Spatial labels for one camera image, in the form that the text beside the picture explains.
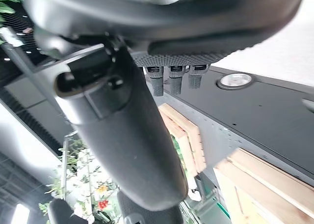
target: ceiling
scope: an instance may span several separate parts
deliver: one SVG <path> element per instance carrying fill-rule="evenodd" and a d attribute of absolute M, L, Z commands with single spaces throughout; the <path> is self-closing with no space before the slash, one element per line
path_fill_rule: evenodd
<path fill-rule="evenodd" d="M 44 224 L 47 217 L 38 209 L 38 203 L 47 203 L 52 197 L 44 194 L 44 186 L 16 163 L 0 153 L 0 223 L 9 224 L 18 203 L 30 210 L 29 224 Z"/>
<path fill-rule="evenodd" d="M 41 54 L 40 49 L 36 47 L 33 35 L 34 24 L 23 9 L 21 3 L 10 1 L 6 3 L 15 10 L 15 13 L 1 14 L 5 19 L 3 25 L 12 27 L 13 30 L 18 33 L 18 37 L 21 38 L 25 44 L 22 46 L 22 49 L 25 51 L 25 53 L 27 53 L 29 59 L 35 65 L 38 65 L 47 59 L 47 56 Z M 0 86 L 8 84 L 21 74 L 22 73 L 18 67 L 11 60 L 8 60 L 8 56 L 0 48 Z"/>
<path fill-rule="evenodd" d="M 8 2 L 7 4 L 15 9 L 16 12 L 15 14 L 2 14 L 5 18 L 3 25 L 12 27 L 13 30 L 18 33 L 19 37 L 25 44 L 22 46 L 22 50 L 25 51 L 35 66 L 40 66 L 40 63 L 45 61 L 47 56 L 41 54 L 40 49 L 36 47 L 33 36 L 33 23 L 20 3 Z M 29 112 L 31 109 L 21 104 L 21 102 L 9 90 L 7 90 L 7 85 L 16 82 L 17 79 L 25 79 L 25 77 L 13 61 L 8 59 L 8 56 L 0 48 L 0 100 L 9 106 L 9 108 L 22 120 L 22 122 L 35 132 L 35 134 L 37 134 L 44 143 L 52 147 L 57 153 L 60 153 L 58 151 L 58 148 L 62 146 L 60 140 L 57 141 Z M 4 136 L 4 131 L 2 129 L 0 130 L 0 133 Z M 14 135 L 15 138 L 19 138 L 21 136 L 20 130 Z M 21 203 L 30 209 L 28 224 L 45 224 L 47 217 L 43 217 L 42 212 L 38 208 L 38 203 L 49 202 L 52 198 L 50 194 L 44 194 L 49 191 L 49 188 L 44 185 L 45 183 L 47 184 L 47 182 L 39 181 L 32 176 L 32 172 L 29 169 L 31 165 L 28 168 L 26 168 L 27 166 L 23 166 L 25 169 L 21 168 L 21 160 L 12 159 L 15 154 L 18 154 L 17 152 L 13 151 L 11 153 L 11 157 L 7 156 L 9 154 L 8 151 L 12 150 L 11 142 L 13 143 L 13 141 L 7 141 L 5 138 L 1 137 L 0 224 L 11 223 L 16 204 L 18 203 Z"/>

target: metal pole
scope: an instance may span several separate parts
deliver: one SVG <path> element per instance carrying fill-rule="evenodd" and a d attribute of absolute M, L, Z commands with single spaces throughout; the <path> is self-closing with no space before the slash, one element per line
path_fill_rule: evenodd
<path fill-rule="evenodd" d="M 62 173 L 61 173 L 61 190 L 62 198 L 65 200 L 66 196 L 66 187 L 67 187 L 67 162 L 68 162 L 68 147 L 69 147 L 69 138 L 68 136 L 64 137 L 63 142 L 63 153 L 62 153 Z"/>
<path fill-rule="evenodd" d="M 9 58 L 16 64 L 16 66 L 30 79 L 34 86 L 46 97 L 46 99 L 53 105 L 53 107 L 61 114 L 63 114 L 59 104 L 54 96 L 45 90 L 42 83 L 33 74 L 32 69 L 35 68 L 34 64 L 29 60 L 24 51 L 19 47 L 13 47 L 11 44 L 4 43 L 1 45 L 3 50 Z"/>

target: wooden crate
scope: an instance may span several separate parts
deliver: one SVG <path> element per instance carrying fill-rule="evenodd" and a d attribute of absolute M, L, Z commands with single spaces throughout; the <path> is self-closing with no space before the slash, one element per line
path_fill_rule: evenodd
<path fill-rule="evenodd" d="M 214 172 L 233 224 L 314 224 L 314 188 L 249 152 Z"/>
<path fill-rule="evenodd" d="M 162 104 L 158 108 L 164 119 L 165 125 L 171 134 L 171 130 L 174 125 L 179 128 L 178 130 L 186 133 L 189 141 L 189 150 L 191 151 L 193 161 L 195 163 L 195 169 L 198 173 L 202 172 L 206 168 L 206 162 L 198 126 L 189 121 L 168 104 Z"/>

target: black plastic cover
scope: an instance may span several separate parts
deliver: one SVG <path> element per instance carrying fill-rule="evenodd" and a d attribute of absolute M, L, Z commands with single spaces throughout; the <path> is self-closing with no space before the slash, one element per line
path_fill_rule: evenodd
<path fill-rule="evenodd" d="M 101 78 L 86 89 L 61 92 L 57 79 L 56 93 L 67 105 L 60 107 L 132 200 L 151 211 L 171 208 L 185 199 L 187 181 L 144 75 L 125 48 L 108 72 L 105 79 L 121 79 L 120 87 L 110 88 Z M 124 93 L 115 94 L 124 84 Z M 110 102 L 117 103 L 111 107 Z"/>
<path fill-rule="evenodd" d="M 153 212 L 148 211 L 127 197 L 122 191 L 117 195 L 125 224 L 183 224 L 179 206 Z"/>

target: wall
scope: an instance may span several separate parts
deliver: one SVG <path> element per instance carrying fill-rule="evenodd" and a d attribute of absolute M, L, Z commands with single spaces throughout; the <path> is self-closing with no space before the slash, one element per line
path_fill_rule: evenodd
<path fill-rule="evenodd" d="M 314 0 L 301 7 L 283 30 L 214 66 L 314 86 Z"/>

